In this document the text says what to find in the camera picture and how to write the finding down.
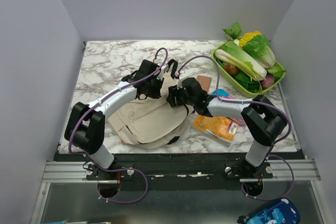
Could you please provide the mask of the tan leather card wallet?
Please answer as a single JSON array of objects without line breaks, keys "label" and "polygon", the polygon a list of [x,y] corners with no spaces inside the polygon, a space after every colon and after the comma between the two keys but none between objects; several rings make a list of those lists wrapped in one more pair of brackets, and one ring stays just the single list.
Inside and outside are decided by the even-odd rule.
[{"label": "tan leather card wallet", "polygon": [[199,84],[201,85],[202,90],[206,91],[208,93],[209,88],[211,86],[211,81],[212,79],[210,77],[207,76],[201,76],[198,75],[196,77],[196,80],[199,82]]}]

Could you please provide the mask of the cream canvas backpack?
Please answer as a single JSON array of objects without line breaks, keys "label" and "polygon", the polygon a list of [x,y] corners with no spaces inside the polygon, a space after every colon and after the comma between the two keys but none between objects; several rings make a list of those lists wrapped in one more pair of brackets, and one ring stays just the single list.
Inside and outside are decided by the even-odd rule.
[{"label": "cream canvas backpack", "polygon": [[108,123],[124,144],[142,149],[155,149],[177,142],[186,131],[192,106],[171,107],[166,101],[168,88],[176,85],[169,73],[159,99],[133,100],[108,118]]}]

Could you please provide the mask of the yellow orange paperback book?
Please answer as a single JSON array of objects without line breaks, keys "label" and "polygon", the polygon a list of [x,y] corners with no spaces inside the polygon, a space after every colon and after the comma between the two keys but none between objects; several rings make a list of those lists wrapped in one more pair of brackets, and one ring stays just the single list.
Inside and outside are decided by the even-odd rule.
[{"label": "yellow orange paperback book", "polygon": [[211,140],[230,147],[239,129],[239,124],[224,116],[209,118],[198,115],[192,120],[191,127]]}]

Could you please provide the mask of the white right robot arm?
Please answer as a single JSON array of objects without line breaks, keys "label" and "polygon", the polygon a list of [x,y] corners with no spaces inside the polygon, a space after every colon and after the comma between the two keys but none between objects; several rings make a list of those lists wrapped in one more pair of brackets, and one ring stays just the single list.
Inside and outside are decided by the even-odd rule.
[{"label": "white right robot arm", "polygon": [[185,78],[168,88],[167,102],[171,107],[189,105],[201,116],[243,120],[254,141],[241,165],[242,173],[249,178],[260,172],[260,165],[281,139],[285,127],[291,132],[290,120],[285,112],[275,107],[264,95],[253,99],[235,100],[207,94],[195,78]]}]

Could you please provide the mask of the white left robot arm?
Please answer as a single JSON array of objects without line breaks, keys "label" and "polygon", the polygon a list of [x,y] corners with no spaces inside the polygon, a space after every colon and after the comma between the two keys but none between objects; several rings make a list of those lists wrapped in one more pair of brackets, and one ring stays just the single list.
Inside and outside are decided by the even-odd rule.
[{"label": "white left robot arm", "polygon": [[168,70],[166,64],[159,68],[154,62],[143,60],[139,69],[123,77],[112,91],[88,104],[78,102],[73,106],[64,138],[69,141],[68,147],[82,149],[99,165],[98,173],[104,179],[112,179],[117,171],[114,156],[103,144],[106,120],[141,95],[160,98],[163,75]]}]

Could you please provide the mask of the pink blue pencil case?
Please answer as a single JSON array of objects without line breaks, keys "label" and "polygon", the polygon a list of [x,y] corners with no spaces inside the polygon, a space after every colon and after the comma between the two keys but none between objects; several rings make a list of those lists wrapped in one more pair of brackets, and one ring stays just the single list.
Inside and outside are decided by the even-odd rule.
[{"label": "pink blue pencil case", "polygon": [[241,115],[243,105],[239,105],[238,103],[220,102],[220,100],[216,97],[217,94],[223,100],[235,100],[234,96],[230,95],[223,89],[218,89],[217,92],[213,91],[211,95],[215,96],[215,98],[210,102],[211,108],[208,109],[211,115],[225,116],[239,125],[245,125],[246,123]]}]

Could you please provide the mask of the green plastic vegetable tray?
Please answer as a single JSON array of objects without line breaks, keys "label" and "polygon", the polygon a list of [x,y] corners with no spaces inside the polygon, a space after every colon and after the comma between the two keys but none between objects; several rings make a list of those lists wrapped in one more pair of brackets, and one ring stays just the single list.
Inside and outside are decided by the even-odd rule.
[{"label": "green plastic vegetable tray", "polygon": [[262,89],[260,92],[251,93],[251,92],[247,91],[246,89],[244,89],[239,83],[236,82],[236,80],[234,79],[234,77],[230,76],[225,71],[224,66],[226,64],[228,64],[228,63],[223,62],[223,61],[217,59],[216,56],[214,55],[215,50],[217,50],[220,46],[218,46],[217,48],[215,48],[214,51],[212,52],[212,58],[216,61],[217,65],[219,67],[220,74],[224,77],[224,79],[226,81],[228,81],[228,83],[230,83],[234,88],[237,89],[237,91],[239,91],[243,96],[245,96],[247,98],[254,98],[254,97],[256,97],[259,94],[265,94],[265,93],[267,93],[271,89],[275,88],[275,86],[277,84],[279,84],[280,81],[285,77],[286,71],[285,71],[284,67],[279,62],[276,61],[275,65],[273,67],[271,67],[270,69],[266,69],[267,75],[271,74],[271,75],[273,75],[275,77],[274,84],[270,88],[268,88],[266,90]]}]

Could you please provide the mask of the brown mushroom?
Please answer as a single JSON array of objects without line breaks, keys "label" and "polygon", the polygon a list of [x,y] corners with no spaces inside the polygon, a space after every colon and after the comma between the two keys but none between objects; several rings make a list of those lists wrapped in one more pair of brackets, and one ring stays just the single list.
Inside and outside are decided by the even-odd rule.
[{"label": "brown mushroom", "polygon": [[231,64],[226,64],[224,66],[224,69],[232,77],[234,77],[235,75],[237,75],[239,73],[239,71],[240,71],[235,65],[231,65]]}]

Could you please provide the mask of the napa cabbage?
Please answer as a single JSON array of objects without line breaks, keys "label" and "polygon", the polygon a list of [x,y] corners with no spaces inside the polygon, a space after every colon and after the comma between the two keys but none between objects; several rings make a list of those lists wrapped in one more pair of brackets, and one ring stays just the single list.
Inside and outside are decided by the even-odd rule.
[{"label": "napa cabbage", "polygon": [[243,51],[233,40],[229,40],[215,50],[217,59],[236,66],[254,81],[265,80],[267,71],[252,56]]}]

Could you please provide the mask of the dark green leafy vegetable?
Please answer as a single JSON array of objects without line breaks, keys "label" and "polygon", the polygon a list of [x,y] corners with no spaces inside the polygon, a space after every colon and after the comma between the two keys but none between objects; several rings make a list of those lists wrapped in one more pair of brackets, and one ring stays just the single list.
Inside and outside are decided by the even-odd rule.
[{"label": "dark green leafy vegetable", "polygon": [[251,79],[247,74],[240,71],[237,75],[234,76],[234,79],[239,83],[244,89],[251,93],[257,93],[262,90],[261,84],[259,81]]}]

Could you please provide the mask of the green leaf sprig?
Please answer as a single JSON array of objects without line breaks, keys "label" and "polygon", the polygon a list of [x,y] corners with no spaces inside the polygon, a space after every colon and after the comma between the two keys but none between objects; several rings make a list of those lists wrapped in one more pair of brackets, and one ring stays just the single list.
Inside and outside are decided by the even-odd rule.
[{"label": "green leaf sprig", "polygon": [[231,28],[224,28],[223,32],[226,35],[230,36],[231,39],[237,39],[241,35],[241,33],[242,33],[242,27],[241,27],[240,23],[235,22],[231,26]]}]

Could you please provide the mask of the purple onion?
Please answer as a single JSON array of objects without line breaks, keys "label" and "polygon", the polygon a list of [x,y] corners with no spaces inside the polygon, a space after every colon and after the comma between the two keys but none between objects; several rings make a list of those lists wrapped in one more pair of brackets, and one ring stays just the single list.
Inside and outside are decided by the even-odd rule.
[{"label": "purple onion", "polygon": [[260,82],[263,90],[270,88],[275,82],[275,77],[271,74],[266,75],[265,79]]}]

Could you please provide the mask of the yellow corn cob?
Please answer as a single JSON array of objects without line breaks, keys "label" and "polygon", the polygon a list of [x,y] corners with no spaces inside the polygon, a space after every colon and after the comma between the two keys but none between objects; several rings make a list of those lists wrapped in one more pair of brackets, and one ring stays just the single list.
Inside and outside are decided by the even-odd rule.
[{"label": "yellow corn cob", "polygon": [[262,35],[262,33],[260,31],[245,33],[243,36],[239,37],[239,46],[243,48],[249,41],[258,35]]}]

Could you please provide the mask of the green lettuce head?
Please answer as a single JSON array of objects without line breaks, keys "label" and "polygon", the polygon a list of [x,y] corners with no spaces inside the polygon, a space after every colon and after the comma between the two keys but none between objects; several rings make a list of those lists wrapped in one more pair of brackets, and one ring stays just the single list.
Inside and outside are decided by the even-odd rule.
[{"label": "green lettuce head", "polygon": [[243,46],[243,50],[252,56],[265,69],[276,63],[276,58],[265,35],[256,35]]}]

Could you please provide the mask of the blue shark pencil case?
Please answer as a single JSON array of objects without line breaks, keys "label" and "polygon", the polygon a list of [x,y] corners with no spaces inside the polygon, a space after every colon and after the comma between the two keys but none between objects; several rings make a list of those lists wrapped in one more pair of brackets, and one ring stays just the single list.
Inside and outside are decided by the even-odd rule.
[{"label": "blue shark pencil case", "polygon": [[293,202],[287,198],[280,198],[270,205],[239,216],[237,223],[299,223],[300,220],[300,213]]}]

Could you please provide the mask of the aluminium frame rail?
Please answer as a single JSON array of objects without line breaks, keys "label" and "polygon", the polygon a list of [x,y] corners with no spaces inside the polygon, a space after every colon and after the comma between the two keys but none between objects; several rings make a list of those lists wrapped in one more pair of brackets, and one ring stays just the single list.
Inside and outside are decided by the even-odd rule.
[{"label": "aluminium frame rail", "polygon": [[[83,162],[48,162],[45,166],[43,183],[101,183],[117,184],[122,179],[132,179],[136,171],[128,168],[125,175],[119,178],[116,173],[97,172],[95,169],[88,171],[83,168]],[[214,172],[187,172],[176,174],[173,172],[146,174],[148,180],[159,179],[211,179]],[[241,178],[241,183],[273,182],[273,181],[313,181],[321,180],[321,176],[314,160],[269,160],[265,168],[261,169],[253,178]]]}]

